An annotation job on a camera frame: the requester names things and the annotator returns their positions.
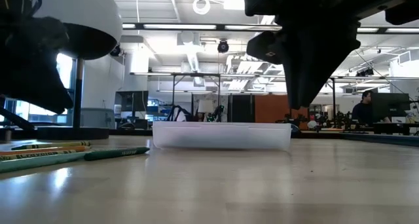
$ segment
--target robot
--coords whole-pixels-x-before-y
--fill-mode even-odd
[[[245,5],[246,15],[274,15],[282,26],[250,40],[247,53],[283,64],[292,109],[308,107],[336,68],[360,47],[359,20],[383,10],[394,25],[419,19],[419,0],[245,0]]]
[[[120,41],[122,20],[114,0],[0,0],[0,96],[57,114],[74,108],[79,124],[84,60],[109,54]],[[59,53],[77,59],[75,99],[56,69]],[[25,129],[29,122],[0,114]]]

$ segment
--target desk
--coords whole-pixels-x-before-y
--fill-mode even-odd
[[[374,134],[381,133],[402,133],[410,135],[410,128],[419,128],[419,123],[374,123]]]
[[[93,149],[148,145],[151,150],[0,174],[0,196],[9,200],[0,202],[0,223],[411,224],[419,219],[415,147],[295,139],[288,154],[152,144],[147,137],[111,136],[92,141]]]

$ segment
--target white dish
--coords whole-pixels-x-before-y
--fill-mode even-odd
[[[289,150],[290,124],[168,122],[153,124],[156,147]]]

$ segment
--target crayon label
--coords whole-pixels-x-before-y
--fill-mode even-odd
[[[5,155],[0,156],[0,161],[8,161],[14,159],[28,159],[28,158],[35,158],[35,157],[43,157],[49,155],[64,155],[75,153],[76,151],[51,151],[51,152],[42,152],[42,153],[28,153],[28,154],[21,154],[21,155]]]
[[[122,155],[126,156],[126,155],[134,155],[136,154],[137,151],[133,150],[133,151],[124,151],[122,152]]]

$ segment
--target ceiling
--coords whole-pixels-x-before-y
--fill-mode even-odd
[[[260,24],[263,16],[247,17],[242,10],[225,10],[224,0],[211,0],[207,14],[197,14],[193,9],[194,0],[115,0],[120,9],[123,22],[142,23],[194,23],[194,24]],[[361,21],[361,26],[388,27],[383,12]],[[419,27],[419,21],[405,24],[406,27]],[[177,34],[180,31],[124,31],[123,35],[140,35],[145,38],[155,53],[155,59],[150,66],[158,70],[161,66],[180,66],[188,62],[185,53],[179,53]],[[205,48],[196,57],[199,62],[225,64],[229,54],[218,54],[217,45],[220,39],[226,39],[230,52],[235,54],[246,51],[247,42],[256,35],[249,32],[197,31],[200,43]],[[373,60],[375,68],[382,74],[388,73],[388,60],[396,57],[408,48],[419,48],[419,35],[358,35],[361,48],[352,52],[339,66],[333,75],[349,74],[348,70],[366,61]]]

